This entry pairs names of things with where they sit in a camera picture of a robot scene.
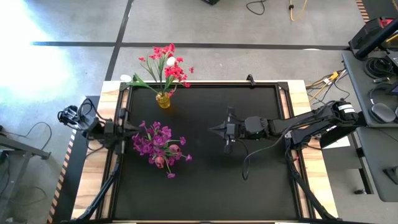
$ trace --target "flower vase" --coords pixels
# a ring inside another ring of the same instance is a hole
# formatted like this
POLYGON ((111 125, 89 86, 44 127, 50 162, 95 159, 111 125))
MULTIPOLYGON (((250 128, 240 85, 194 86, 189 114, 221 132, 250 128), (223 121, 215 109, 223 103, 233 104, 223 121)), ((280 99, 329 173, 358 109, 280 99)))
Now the flower vase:
POLYGON ((156 101, 163 109, 167 109, 170 107, 170 97, 168 94, 162 95, 161 93, 158 93, 156 95, 156 101))

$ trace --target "black table surface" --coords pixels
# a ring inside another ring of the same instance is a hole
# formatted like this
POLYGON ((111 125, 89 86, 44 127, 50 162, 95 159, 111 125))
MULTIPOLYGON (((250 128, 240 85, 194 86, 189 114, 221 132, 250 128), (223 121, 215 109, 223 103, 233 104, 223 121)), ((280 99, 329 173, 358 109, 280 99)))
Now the black table surface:
MULTIPOLYGON (((147 157, 127 147, 123 158, 115 217, 122 220, 294 220, 297 218, 291 179, 282 146, 251 159, 248 181, 241 177, 246 152, 236 142, 231 155, 225 141, 209 127, 226 119, 227 106, 240 118, 279 117, 274 88, 178 89, 167 110, 159 108, 154 93, 134 90, 130 121, 160 121, 172 128, 173 139, 184 136, 189 163, 178 161, 168 179, 166 169, 148 164, 147 157)), ((274 141, 245 141, 249 151, 274 141)))
MULTIPOLYGON (((372 52, 369 54, 369 57, 385 56, 385 52, 372 52)), ((365 61, 356 59, 352 52, 343 52, 343 61, 345 67, 347 68, 349 78, 351 79, 351 82, 354 86, 359 105, 361 106, 363 115, 368 126, 374 128, 398 128, 397 123, 382 124, 373 119, 369 114, 369 110, 372 108, 369 92, 376 86, 376 84, 373 83, 373 79, 368 77, 363 70, 365 61)), ((384 103, 395 111, 398 106, 398 100, 396 96, 386 96, 381 94, 379 96, 376 95, 377 94, 375 92, 374 98, 376 102, 384 103)))
POLYGON ((383 173, 383 169, 398 166, 398 129, 357 128, 356 131, 380 199, 398 202, 398 185, 383 173))

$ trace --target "headphones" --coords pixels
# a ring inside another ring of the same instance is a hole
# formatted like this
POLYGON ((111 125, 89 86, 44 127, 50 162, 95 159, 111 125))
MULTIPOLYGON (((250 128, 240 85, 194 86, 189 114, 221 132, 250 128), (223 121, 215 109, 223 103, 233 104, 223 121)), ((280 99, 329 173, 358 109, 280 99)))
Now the headphones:
POLYGON ((373 100, 373 93, 376 90, 387 90, 391 88, 391 84, 388 83, 381 83, 375 86, 370 92, 369 96, 371 102, 373 104, 372 108, 369 110, 369 114, 372 116, 373 119, 378 121, 379 123, 391 123, 398 118, 398 107, 395 111, 393 111, 390 107, 385 105, 384 103, 374 103, 373 100))

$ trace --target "concrete floor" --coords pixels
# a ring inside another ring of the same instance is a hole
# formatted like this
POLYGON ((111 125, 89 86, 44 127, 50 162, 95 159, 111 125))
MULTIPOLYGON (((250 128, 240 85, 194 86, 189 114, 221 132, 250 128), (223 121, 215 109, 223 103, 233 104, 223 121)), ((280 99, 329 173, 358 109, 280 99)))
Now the concrete floor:
MULTIPOLYGON (((298 22, 289 20, 288 1, 266 1, 263 16, 251 14, 247 2, 221 0, 210 7, 200 0, 135 0, 123 41, 347 45, 364 24, 355 0, 309 1, 298 22)), ((302 3, 296 3, 296 14, 302 3)), ((29 162, 16 199, 41 198, 32 186, 43 188, 49 197, 29 207, 13 205, 10 216, 45 223, 71 134, 58 123, 56 114, 68 105, 79 105, 87 95, 99 95, 113 52, 112 47, 44 47, 29 42, 115 42, 126 4, 127 0, 15 0, 0 7, 4 34, 12 34, 0 37, 6 43, 0 51, 5 60, 0 75, 0 124, 14 133, 26 133, 38 121, 48 122, 53 129, 45 148, 52 152, 51 158, 29 162)), ((148 50, 122 47, 112 80, 122 74, 144 73, 137 58, 148 50)), ((195 75, 190 77, 194 80, 237 80, 250 73, 258 80, 311 83, 343 68, 341 52, 332 50, 177 49, 177 53, 187 66, 195 66, 195 75)), ((359 110, 349 78, 340 80, 339 87, 351 93, 348 101, 359 110)), ((345 95, 332 88, 325 101, 345 95)), ((29 139, 19 140, 40 147, 47 136, 48 131, 40 127, 29 139)), ((382 203, 377 195, 353 195, 346 182, 361 186, 358 177, 347 171, 330 173, 340 217, 394 223, 398 203, 382 203)))

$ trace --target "yellow vase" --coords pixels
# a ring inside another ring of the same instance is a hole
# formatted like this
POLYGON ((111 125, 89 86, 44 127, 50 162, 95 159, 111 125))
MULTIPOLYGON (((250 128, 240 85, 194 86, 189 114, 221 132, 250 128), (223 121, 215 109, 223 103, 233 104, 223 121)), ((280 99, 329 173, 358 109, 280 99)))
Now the yellow vase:
POLYGON ((159 106, 163 109, 167 109, 170 107, 170 97, 168 94, 162 96, 161 93, 158 93, 156 95, 156 101, 159 104, 159 106))

